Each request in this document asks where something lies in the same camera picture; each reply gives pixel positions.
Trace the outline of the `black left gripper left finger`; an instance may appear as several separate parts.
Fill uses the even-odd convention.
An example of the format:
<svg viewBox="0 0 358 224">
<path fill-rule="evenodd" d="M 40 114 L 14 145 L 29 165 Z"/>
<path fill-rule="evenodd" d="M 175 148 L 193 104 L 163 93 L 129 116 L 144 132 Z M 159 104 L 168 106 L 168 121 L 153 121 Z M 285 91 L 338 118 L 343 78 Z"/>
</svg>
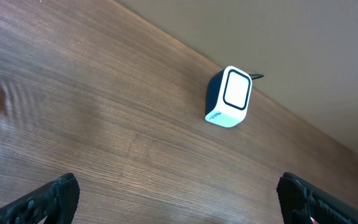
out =
<svg viewBox="0 0 358 224">
<path fill-rule="evenodd" d="M 0 224 L 71 224 L 80 197 L 74 174 L 66 173 L 0 208 Z"/>
</svg>

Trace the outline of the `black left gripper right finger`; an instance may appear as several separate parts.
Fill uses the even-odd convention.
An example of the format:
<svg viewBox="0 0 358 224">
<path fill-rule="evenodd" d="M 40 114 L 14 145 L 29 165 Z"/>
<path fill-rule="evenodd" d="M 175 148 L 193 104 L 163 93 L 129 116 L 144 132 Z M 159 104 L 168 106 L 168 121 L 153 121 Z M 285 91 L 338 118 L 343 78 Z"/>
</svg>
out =
<svg viewBox="0 0 358 224">
<path fill-rule="evenodd" d="M 358 224 L 358 210 L 291 172 L 277 185 L 284 224 Z"/>
</svg>

